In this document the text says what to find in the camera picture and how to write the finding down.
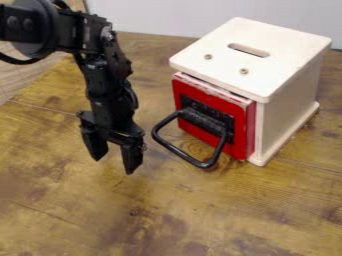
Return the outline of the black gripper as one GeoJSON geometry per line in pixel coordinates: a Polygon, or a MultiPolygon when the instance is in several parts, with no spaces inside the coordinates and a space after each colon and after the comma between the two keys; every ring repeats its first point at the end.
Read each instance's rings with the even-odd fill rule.
{"type": "Polygon", "coordinates": [[[134,121],[140,107],[137,94],[128,80],[115,84],[99,82],[89,86],[86,95],[90,111],[81,111],[81,131],[85,145],[95,161],[109,152],[109,142],[122,145],[126,174],[132,175],[144,163],[145,131],[134,121]]]}

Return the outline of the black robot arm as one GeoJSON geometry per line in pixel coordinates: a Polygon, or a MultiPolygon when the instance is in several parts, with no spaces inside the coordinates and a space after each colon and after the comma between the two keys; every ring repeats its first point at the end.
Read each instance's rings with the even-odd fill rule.
{"type": "Polygon", "coordinates": [[[113,23],[73,10],[63,0],[15,0],[0,4],[0,40],[27,57],[21,60],[0,53],[0,60],[10,64],[34,64],[57,51],[74,55],[91,103],[91,109],[78,113],[85,144],[97,160],[107,154],[109,145],[118,144],[132,174],[144,163],[145,131],[134,122],[140,101],[129,81],[132,61],[113,23]]]}

